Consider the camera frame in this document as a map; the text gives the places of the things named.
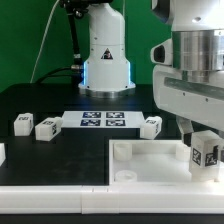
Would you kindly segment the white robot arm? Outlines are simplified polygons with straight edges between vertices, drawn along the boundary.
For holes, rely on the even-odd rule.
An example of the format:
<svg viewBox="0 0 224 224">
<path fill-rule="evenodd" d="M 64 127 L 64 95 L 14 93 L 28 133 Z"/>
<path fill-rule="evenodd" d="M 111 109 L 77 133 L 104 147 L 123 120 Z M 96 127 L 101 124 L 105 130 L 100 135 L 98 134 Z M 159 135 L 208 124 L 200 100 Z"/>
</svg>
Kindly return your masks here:
<svg viewBox="0 0 224 224">
<path fill-rule="evenodd" d="M 113 0 L 59 0 L 69 22 L 90 15 L 90 55 L 82 60 L 71 29 L 79 90 L 96 97 L 132 91 L 125 57 L 125 21 Z M 192 122 L 224 132 L 224 0 L 151 0 L 151 10 L 171 26 L 171 37 L 150 52 L 153 95 L 158 108 L 175 114 L 192 160 L 204 166 L 224 162 L 224 139 L 197 147 Z"/>
</svg>

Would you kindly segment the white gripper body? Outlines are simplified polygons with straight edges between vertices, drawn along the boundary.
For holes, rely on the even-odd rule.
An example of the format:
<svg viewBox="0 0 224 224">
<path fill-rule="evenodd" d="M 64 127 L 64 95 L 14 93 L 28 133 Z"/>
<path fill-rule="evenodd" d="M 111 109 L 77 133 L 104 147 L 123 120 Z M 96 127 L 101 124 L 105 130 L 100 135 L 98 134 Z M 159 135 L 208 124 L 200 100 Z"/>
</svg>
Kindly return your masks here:
<svg viewBox="0 0 224 224">
<path fill-rule="evenodd" d="M 195 83 L 183 80 L 180 70 L 156 65 L 153 95 L 159 109 L 224 132 L 224 71 Z"/>
</svg>

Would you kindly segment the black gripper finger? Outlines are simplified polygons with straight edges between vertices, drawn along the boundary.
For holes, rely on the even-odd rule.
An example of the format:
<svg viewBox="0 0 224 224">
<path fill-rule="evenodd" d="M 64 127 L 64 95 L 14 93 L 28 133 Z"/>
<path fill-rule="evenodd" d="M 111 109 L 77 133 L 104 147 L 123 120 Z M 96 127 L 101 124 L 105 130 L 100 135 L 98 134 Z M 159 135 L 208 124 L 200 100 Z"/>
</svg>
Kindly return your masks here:
<svg viewBox="0 0 224 224">
<path fill-rule="evenodd" d="M 181 140 L 184 144 L 191 143 L 191 136 L 194 132 L 192 122 L 189 119 L 177 116 L 176 122 L 181 133 Z"/>
<path fill-rule="evenodd" d="M 219 138 L 215 141 L 213 149 L 215 159 L 224 163 L 224 131 L 218 132 Z"/>
</svg>

